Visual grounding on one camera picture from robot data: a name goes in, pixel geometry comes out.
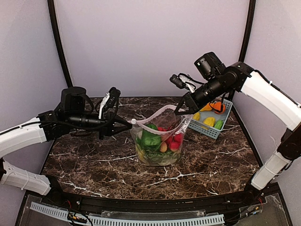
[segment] clear plastic bag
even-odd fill
[[[167,166],[180,159],[192,115],[176,116],[175,109],[174,105],[166,105],[145,120],[131,120],[131,134],[141,164]]]

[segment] blue plastic basket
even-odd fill
[[[230,111],[231,111],[231,107],[233,105],[233,103],[229,100],[224,100],[224,104],[226,106],[226,110],[223,114],[216,114],[216,113],[214,113],[214,111],[200,112],[201,117],[200,117],[199,121],[192,119],[188,127],[196,130],[197,132],[205,134],[213,139],[217,139],[219,134],[221,133],[221,131],[224,129],[224,126],[226,124],[226,121],[227,121]],[[203,121],[205,120],[205,118],[208,118],[208,117],[214,117],[215,121],[223,120],[224,124],[222,125],[222,128],[216,129],[214,127],[204,124]]]

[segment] white arm segment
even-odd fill
[[[250,74],[241,92],[257,100],[293,131],[301,122],[301,108],[270,86],[257,72]]]
[[[2,185],[12,185],[41,195],[46,195],[50,191],[50,182],[46,176],[20,169],[7,161],[3,162],[3,166],[6,173],[0,181]]]
[[[251,73],[241,92],[257,100],[293,131],[301,122],[301,109],[281,92],[270,86],[257,72]],[[262,190],[291,161],[275,151],[252,178],[251,185]]]
[[[27,123],[40,121],[38,118],[33,118],[22,125]],[[39,127],[40,124],[32,124],[24,126],[0,136],[0,158],[12,153],[21,148],[46,142],[44,130]],[[7,161],[3,162],[3,168],[6,171],[3,174],[0,184],[12,185],[37,192],[41,195],[46,195],[50,191],[50,182],[44,175],[37,175],[27,172],[9,164]]]
[[[40,121],[39,118],[33,118],[22,125]],[[0,136],[0,158],[21,148],[46,142],[44,130],[39,127],[40,124],[33,124],[15,129]]]

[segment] black frame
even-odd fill
[[[244,34],[243,43],[241,45],[241,50],[240,50],[240,54],[239,54],[239,58],[238,58],[238,61],[240,61],[240,62],[245,61],[246,51],[248,49],[249,40],[250,40],[250,36],[251,36],[252,24],[253,24],[254,13],[255,13],[255,5],[256,5],[256,0],[250,0],[248,16],[247,16],[247,20],[246,20],[245,34]],[[233,99],[234,93],[235,93],[234,90],[229,93],[229,96],[228,96],[229,100]]]
[[[64,73],[65,81],[66,81],[68,87],[72,87],[73,83],[72,83],[71,76],[70,76],[70,73],[68,70],[68,66],[67,66],[63,46],[62,46],[61,36],[60,36],[59,29],[58,29],[54,0],[48,0],[48,9],[49,9],[49,16],[50,16],[50,22],[51,22],[51,26],[52,26],[53,37],[55,39],[56,50],[57,50],[57,54],[60,58],[61,67],[62,67],[62,70]]]
[[[285,210],[285,215],[289,226],[293,226],[286,203],[281,193],[278,183],[269,184],[264,190],[262,196],[265,202],[265,197],[268,195],[279,194],[280,200]],[[184,212],[205,210],[206,214],[219,213],[224,214],[227,218],[235,216],[239,213],[239,208],[246,206],[245,204],[229,205],[224,204],[227,200],[234,196],[240,196],[243,192],[231,194],[209,196],[203,198],[182,199],[182,200],[120,200],[110,198],[98,198],[85,195],[63,193],[64,196],[71,202],[75,209],[83,213],[101,213],[102,211],[120,211],[120,212],[137,212],[137,213],[169,213],[169,212]],[[22,204],[17,216],[15,226],[20,225],[23,210],[26,204],[28,195],[33,195],[42,198],[42,202],[53,205],[44,196],[35,192],[26,191]]]

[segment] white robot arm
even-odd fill
[[[257,100],[287,127],[278,149],[252,176],[245,187],[245,192],[250,192],[251,196],[255,197],[287,165],[301,156],[300,104],[267,80],[260,71],[242,62],[226,68],[219,58],[210,52],[204,54],[194,64],[208,82],[194,92],[186,93],[175,110],[176,114],[196,113],[220,95],[235,90]],[[185,84],[179,75],[173,75],[170,81],[182,89]],[[184,104],[189,110],[178,111]]]
[[[99,113],[92,113],[94,105],[81,87],[71,87],[62,91],[62,100],[54,111],[39,114],[19,126],[0,132],[0,184],[11,185],[46,195],[51,190],[51,180],[44,175],[38,175],[20,169],[3,160],[3,157],[21,148],[54,140],[68,134],[72,129],[98,131],[100,139],[112,136],[132,125],[117,116],[120,91],[111,90],[99,102]],[[85,111],[85,101],[91,105],[91,110]],[[114,114],[107,112],[116,104]],[[124,126],[114,126],[118,122]]]

